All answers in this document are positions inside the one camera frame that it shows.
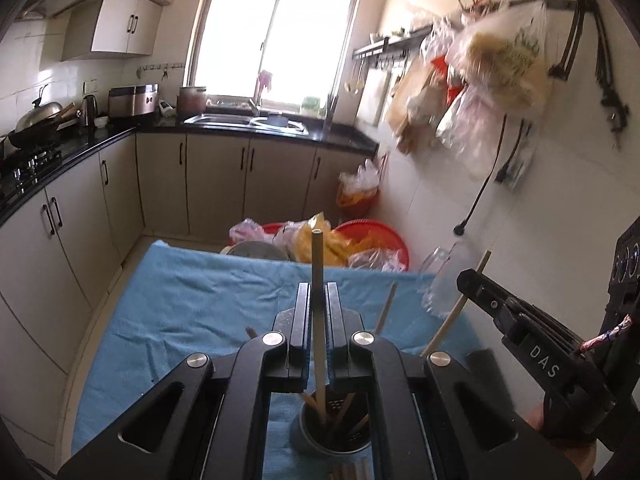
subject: wall socket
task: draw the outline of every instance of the wall socket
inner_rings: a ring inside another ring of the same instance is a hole
[[[89,79],[89,81],[85,81],[82,83],[82,94],[93,94],[98,91],[98,80],[97,79]]]

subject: window pane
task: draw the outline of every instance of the window pane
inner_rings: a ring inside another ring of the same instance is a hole
[[[276,0],[211,0],[200,43],[196,86],[209,94],[254,95],[260,50]]]
[[[269,101],[302,104],[331,90],[351,0],[280,0],[262,68],[271,72]]]

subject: blue tablecloth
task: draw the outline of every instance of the blue tablecloth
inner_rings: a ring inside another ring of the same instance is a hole
[[[419,352],[441,320],[420,306],[419,278],[411,273],[326,268],[337,282],[340,303],[358,311],[370,330],[398,283],[382,335],[399,349]],[[172,248],[156,242],[127,285],[104,333],[78,407],[72,452],[100,433],[187,355],[236,352],[247,341],[245,326],[271,329],[275,315],[295,305],[298,283],[311,268]],[[442,345],[460,362],[479,348],[461,316]],[[314,389],[310,373],[309,391]],[[265,479],[324,479],[332,465],[297,455],[289,425],[300,410],[298,396],[273,394],[264,460]]]

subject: tiled floor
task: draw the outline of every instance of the tiled floor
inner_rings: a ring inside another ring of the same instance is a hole
[[[91,363],[94,360],[95,353],[97,352],[100,341],[102,340],[102,334],[107,327],[111,314],[118,304],[127,283],[131,279],[133,272],[145,255],[149,246],[158,240],[158,238],[142,236],[134,245],[130,253],[127,255],[125,261],[122,264],[122,273],[118,278],[113,290],[104,302],[101,308],[98,308],[94,318],[92,319],[93,328],[88,335],[86,345],[82,351],[80,361],[76,368],[76,373],[73,378],[73,383],[68,391],[68,401],[66,403],[66,410],[61,421],[62,430],[58,433],[58,441],[56,446],[56,458],[57,465],[65,463],[69,457],[71,457],[71,439],[73,437],[74,426],[76,424],[76,412],[78,410],[78,404],[80,397],[82,396],[82,390],[84,389],[84,382],[91,368]],[[209,251],[211,253],[219,253],[223,247],[219,245],[204,244],[201,242],[193,242],[186,240],[173,240],[170,238],[163,238],[165,242],[173,247],[180,247],[183,249],[193,249],[197,251]]]

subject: white cutting board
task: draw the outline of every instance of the white cutting board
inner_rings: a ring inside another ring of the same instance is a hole
[[[389,70],[380,70],[378,68],[369,70],[367,82],[362,90],[358,113],[356,114],[359,120],[378,126],[390,78],[391,72]]]

